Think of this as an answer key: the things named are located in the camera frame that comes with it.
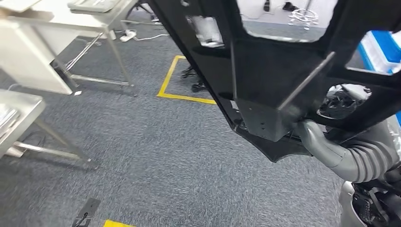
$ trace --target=gray carpet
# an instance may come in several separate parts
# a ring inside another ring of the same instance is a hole
[[[194,93],[191,91],[191,86],[198,83],[197,76],[189,76],[185,79],[181,78],[182,71],[189,67],[189,63],[186,59],[179,59],[173,74],[171,75],[170,82],[166,88],[166,93],[189,96],[195,98],[206,98],[213,99],[208,91],[201,91]]]
[[[140,38],[163,32],[134,27]],[[121,77],[102,43],[75,73]],[[296,156],[271,163],[230,130],[216,105],[156,97],[181,54],[169,37],[117,45],[133,89],[80,81],[82,95],[62,96],[15,88],[42,95],[41,118],[101,166],[94,171],[35,153],[3,157],[0,226],[70,227],[89,197],[101,201],[91,227],[106,219],[138,227],[337,226],[341,180],[323,164]],[[82,47],[73,42],[61,57],[67,61]],[[13,83],[4,73],[0,82],[1,88]],[[171,83],[177,94],[189,89]],[[50,138],[46,145],[56,146]]]

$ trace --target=power strip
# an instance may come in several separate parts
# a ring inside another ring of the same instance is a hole
[[[125,31],[125,34],[126,34],[126,35],[120,37],[120,40],[121,40],[121,42],[123,42],[123,43],[125,43],[126,41],[128,41],[128,40],[130,40],[130,39],[132,39],[132,38],[134,38],[134,37],[137,36],[137,33],[136,33],[136,32],[130,31],[130,30],[126,30],[126,31]]]

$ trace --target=table leg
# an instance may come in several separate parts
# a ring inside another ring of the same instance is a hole
[[[84,154],[79,148],[77,148],[74,144],[70,143],[65,137],[63,137],[60,133],[58,133],[56,130],[52,129],[48,124],[46,124],[44,121],[41,119],[37,118],[35,120],[35,124],[41,128],[43,131],[51,135],[55,140],[63,144],[64,146],[67,147],[69,151],[71,151],[73,154],[75,154],[79,159],[84,160],[88,164],[90,164],[92,167],[97,168],[98,165],[94,163],[86,154]]]
[[[307,4],[306,4],[306,7],[305,7],[305,10],[306,10],[306,11],[309,10],[309,8],[311,7],[311,4],[312,4],[312,0],[308,0],[308,2],[307,2]]]
[[[96,41],[103,35],[99,33],[86,47],[67,65],[67,70],[70,70],[81,58],[88,52],[88,50],[96,43]]]
[[[121,82],[121,81],[115,81],[115,80],[110,80],[110,79],[100,79],[100,78],[87,77],[87,76],[81,76],[81,75],[75,75],[75,74],[72,74],[71,76],[73,79],[80,79],[80,80],[105,83],[105,84],[114,84],[114,85],[120,85],[120,86],[131,86],[128,82]]]
[[[13,156],[13,157],[22,157],[23,154],[24,154],[23,151],[19,150],[18,148],[14,147],[14,146],[10,147],[6,152],[6,155]]]
[[[124,67],[124,64],[123,64],[122,59],[121,59],[121,55],[120,55],[117,47],[114,44],[113,38],[111,37],[110,31],[108,30],[108,28],[105,28],[104,34],[107,36],[107,41],[110,44],[110,47],[111,47],[111,49],[112,49],[112,51],[113,51],[113,53],[115,55],[115,58],[117,59],[118,64],[120,65],[120,68],[121,68],[121,71],[122,71],[122,75],[125,77],[125,79],[127,80],[128,84],[131,87],[134,86],[130,76],[127,73],[127,70]]]
[[[155,23],[150,23],[150,22],[139,22],[139,21],[133,21],[133,20],[121,20],[121,22],[129,23],[129,24],[136,24],[136,25],[156,25],[156,26],[163,26],[162,24],[155,24]]]
[[[60,151],[60,150],[54,150],[54,149],[50,149],[50,148],[42,148],[42,147],[34,146],[34,145],[31,145],[31,144],[23,143],[23,142],[18,142],[17,141],[17,142],[14,143],[14,146],[18,147],[18,148],[24,148],[26,150],[33,150],[33,151],[36,151],[36,152],[42,152],[42,153],[57,155],[57,156],[60,156],[60,157],[66,157],[66,158],[81,160],[81,158],[76,154],[72,154],[72,153],[65,152],[65,151]]]

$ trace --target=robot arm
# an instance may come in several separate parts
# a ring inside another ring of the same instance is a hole
[[[347,141],[344,147],[327,140],[312,120],[300,122],[297,132],[306,149],[346,181],[377,179],[400,160],[387,121]]]

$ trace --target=metal desk leg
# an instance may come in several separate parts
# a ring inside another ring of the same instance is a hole
[[[129,76],[128,73],[127,73],[127,70],[126,70],[125,67],[124,67],[124,64],[123,64],[123,62],[122,62],[120,53],[118,52],[118,49],[117,49],[117,47],[116,47],[115,44],[114,44],[113,38],[112,38],[111,35],[110,35],[110,31],[109,31],[108,28],[106,28],[106,27],[105,27],[105,32],[104,32],[104,34],[107,36],[107,41],[108,41],[108,43],[110,44],[110,47],[111,47],[111,49],[112,49],[112,51],[113,51],[113,53],[114,53],[114,55],[115,55],[115,58],[116,58],[117,61],[118,61],[118,64],[120,65],[120,68],[121,68],[121,71],[122,71],[122,75],[125,77],[125,79],[127,80],[128,84],[129,84],[131,87],[134,86],[134,84],[132,83],[132,80],[131,80],[130,76]]]
[[[39,126],[39,128],[41,128],[43,131],[45,131],[46,133],[50,134],[55,140],[57,140],[58,142],[60,142],[64,146],[66,146],[67,149],[69,151],[71,151],[73,154],[69,153],[70,155],[66,155],[66,154],[62,154],[61,153],[63,151],[56,151],[56,150],[51,150],[51,149],[46,149],[46,148],[44,148],[44,150],[42,150],[42,152],[46,152],[46,150],[47,150],[48,151],[47,153],[58,154],[58,155],[64,156],[64,157],[65,156],[69,156],[70,158],[74,158],[74,156],[71,156],[71,155],[75,154],[76,156],[79,157],[79,159],[82,159],[83,161],[87,162],[92,167],[95,167],[95,168],[98,167],[98,165],[96,163],[92,162],[92,160],[86,154],[84,154],[79,148],[77,148],[74,144],[68,142],[68,140],[66,138],[64,138],[56,130],[52,129],[44,121],[42,121],[41,119],[37,118],[35,120],[35,124],[37,126]]]
[[[6,155],[12,156],[12,157],[22,157],[23,154],[24,154],[23,151],[21,151],[20,149],[14,147],[14,146],[10,147],[6,152]]]
[[[103,33],[99,33],[88,45],[86,45],[86,47],[74,58],[74,60],[67,65],[67,70],[70,70],[75,63],[77,63],[82,56],[84,56],[84,54],[86,54],[88,52],[88,50],[96,43],[96,41],[103,35]]]
[[[120,22],[121,22],[121,27],[122,27],[122,29],[123,29],[124,31],[129,30],[129,28],[128,28],[128,26],[127,26],[126,23],[124,23],[123,21],[120,21]]]
[[[121,20],[121,22],[129,23],[129,24],[137,24],[137,25],[156,25],[156,26],[163,26],[162,24],[155,24],[155,23],[149,23],[149,22],[139,22],[139,21],[134,21],[134,20]]]

